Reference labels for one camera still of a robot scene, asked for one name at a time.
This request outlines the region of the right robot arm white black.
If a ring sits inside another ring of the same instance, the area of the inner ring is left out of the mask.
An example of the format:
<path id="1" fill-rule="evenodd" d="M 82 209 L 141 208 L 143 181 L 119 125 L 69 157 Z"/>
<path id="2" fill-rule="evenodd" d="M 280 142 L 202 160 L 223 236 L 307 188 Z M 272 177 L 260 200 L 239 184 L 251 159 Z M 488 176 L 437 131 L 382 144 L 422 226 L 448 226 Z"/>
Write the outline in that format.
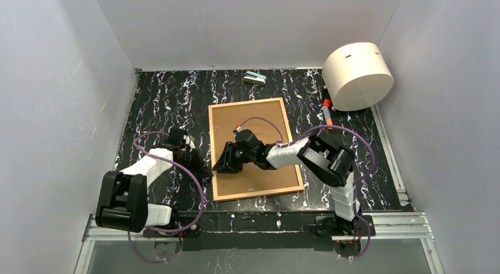
<path id="1" fill-rule="evenodd" d="M 244 164 L 253 163 L 262 170 L 303 165 L 330 188 L 334 215 L 312 227 L 317 236 L 352 235 L 359 240 L 360 204 L 354 183 L 355 154 L 326 131 L 319 131 L 292 143 L 265 144 L 248 129 L 235 131 L 234 141 L 226 142 L 212 170 L 235 174 Z"/>

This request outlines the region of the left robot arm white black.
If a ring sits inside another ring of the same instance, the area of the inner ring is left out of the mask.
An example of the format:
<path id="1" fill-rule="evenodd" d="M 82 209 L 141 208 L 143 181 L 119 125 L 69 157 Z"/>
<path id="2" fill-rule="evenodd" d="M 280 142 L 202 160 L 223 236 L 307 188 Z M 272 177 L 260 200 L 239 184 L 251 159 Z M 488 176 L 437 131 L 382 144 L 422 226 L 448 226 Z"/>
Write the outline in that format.
<path id="1" fill-rule="evenodd" d="M 203 192 L 201 179 L 212 177 L 186 130 L 173 127 L 164 139 L 144 157 L 120 171 L 108 171 L 101 184 L 95 215 L 96 225 L 116 230 L 138 233 L 150 229 L 161 233 L 177 233 L 191 228 L 202 215 L 199 210 L 187 226 L 178 227 L 173 219 L 173 209 L 168 205 L 148 202 L 149 186 L 164 172 L 177 167 L 184 171 Z"/>

